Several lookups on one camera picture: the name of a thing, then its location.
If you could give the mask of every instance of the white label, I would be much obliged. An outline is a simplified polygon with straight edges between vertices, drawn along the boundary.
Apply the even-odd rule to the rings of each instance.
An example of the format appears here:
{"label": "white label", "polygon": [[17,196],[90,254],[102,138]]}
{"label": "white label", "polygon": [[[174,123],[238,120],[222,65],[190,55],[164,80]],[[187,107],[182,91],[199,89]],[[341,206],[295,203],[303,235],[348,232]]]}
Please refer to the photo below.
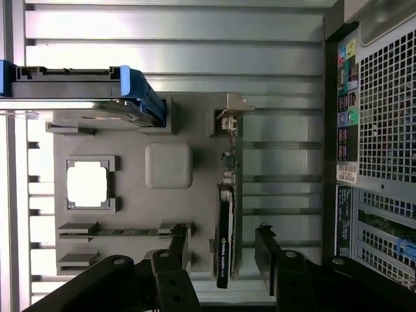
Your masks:
{"label": "white label", "polygon": [[348,183],[357,183],[357,166],[346,164],[337,165],[337,180]]}
{"label": "white label", "polygon": [[348,82],[348,91],[351,91],[352,89],[357,88],[358,81],[350,81]]}

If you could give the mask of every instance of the screw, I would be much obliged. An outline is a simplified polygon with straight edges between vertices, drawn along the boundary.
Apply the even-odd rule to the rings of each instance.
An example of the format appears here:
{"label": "screw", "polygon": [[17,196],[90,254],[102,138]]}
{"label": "screw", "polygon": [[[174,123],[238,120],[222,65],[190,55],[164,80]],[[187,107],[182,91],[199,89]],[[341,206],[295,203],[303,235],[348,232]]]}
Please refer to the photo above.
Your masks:
{"label": "screw", "polygon": [[344,265],[345,261],[339,258],[335,258],[332,260],[333,263],[335,263],[336,265]]}
{"label": "screw", "polygon": [[289,257],[289,258],[295,258],[296,257],[296,254],[294,253],[294,252],[286,252],[286,257]]}
{"label": "screw", "polygon": [[113,262],[115,265],[122,265],[124,263],[123,259],[117,259],[115,262]]}

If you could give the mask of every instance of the sticker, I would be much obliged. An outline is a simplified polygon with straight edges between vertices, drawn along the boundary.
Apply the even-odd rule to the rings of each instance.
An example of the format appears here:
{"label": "sticker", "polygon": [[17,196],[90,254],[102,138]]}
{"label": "sticker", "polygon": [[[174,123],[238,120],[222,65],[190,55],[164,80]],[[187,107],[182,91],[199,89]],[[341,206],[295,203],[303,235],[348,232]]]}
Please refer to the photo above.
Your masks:
{"label": "sticker", "polygon": [[346,47],[343,47],[339,50],[338,54],[338,64],[342,64],[346,60]]}
{"label": "sticker", "polygon": [[346,45],[346,59],[348,60],[350,57],[353,57],[356,54],[356,40],[351,40]]}
{"label": "sticker", "polygon": [[335,255],[351,257],[352,187],[337,185]]}
{"label": "sticker", "polygon": [[358,116],[355,110],[338,114],[338,161],[358,161]]}
{"label": "sticker", "polygon": [[337,180],[348,182],[348,183],[357,183],[357,166],[355,165],[337,165]]}
{"label": "sticker", "polygon": [[358,109],[355,107],[338,114],[338,127],[350,127],[358,124]]}
{"label": "sticker", "polygon": [[348,107],[356,106],[357,104],[357,90],[348,94]]}
{"label": "sticker", "polygon": [[348,82],[348,91],[356,89],[357,86],[358,86],[358,81],[357,80],[349,81]]}

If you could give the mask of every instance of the metal frame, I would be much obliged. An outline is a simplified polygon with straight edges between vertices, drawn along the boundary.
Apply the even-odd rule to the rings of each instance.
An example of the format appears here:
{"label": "metal frame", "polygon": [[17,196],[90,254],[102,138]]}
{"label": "metal frame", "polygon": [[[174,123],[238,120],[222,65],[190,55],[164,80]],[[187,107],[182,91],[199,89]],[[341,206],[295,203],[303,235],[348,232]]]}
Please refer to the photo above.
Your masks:
{"label": "metal frame", "polygon": [[324,153],[322,176],[322,259],[334,255],[337,163],[337,57],[338,42],[358,27],[345,23],[345,0],[324,16]]}
{"label": "metal frame", "polygon": [[[0,59],[25,64],[25,1],[0,2]],[[0,308],[31,302],[27,121],[0,117]]]}

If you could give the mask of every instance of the ventilation grille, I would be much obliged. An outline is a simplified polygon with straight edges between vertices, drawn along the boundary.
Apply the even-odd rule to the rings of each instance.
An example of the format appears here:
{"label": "ventilation grille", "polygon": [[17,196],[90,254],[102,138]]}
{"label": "ventilation grille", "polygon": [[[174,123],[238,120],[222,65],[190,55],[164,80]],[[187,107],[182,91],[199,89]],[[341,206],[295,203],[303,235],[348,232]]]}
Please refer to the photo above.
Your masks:
{"label": "ventilation grille", "polygon": [[416,31],[360,64],[359,174],[416,182]]}
{"label": "ventilation grille", "polygon": [[368,245],[371,245],[380,250],[381,252],[385,253],[386,255],[389,255],[390,257],[393,257],[399,260],[400,262],[403,262],[405,265],[408,265],[409,267],[411,266],[413,268],[416,267],[416,263],[414,260],[408,257],[404,257],[403,255],[398,255],[396,253],[395,242],[391,242],[390,240],[387,240],[383,237],[379,237],[371,233],[370,231],[365,230],[362,231],[360,238]]}
{"label": "ventilation grille", "polygon": [[365,248],[360,248],[359,252],[360,258],[367,262],[372,267],[379,270],[382,274],[391,278],[392,280],[398,282],[399,284],[405,286],[408,289],[414,290],[415,287],[415,276],[410,276],[403,270],[399,269],[397,266],[388,263],[386,260],[374,255],[372,252],[368,251]]}
{"label": "ventilation grille", "polygon": [[374,208],[383,209],[391,213],[416,219],[416,205],[400,200],[394,200],[385,196],[379,196],[370,192],[360,192],[359,201]]}

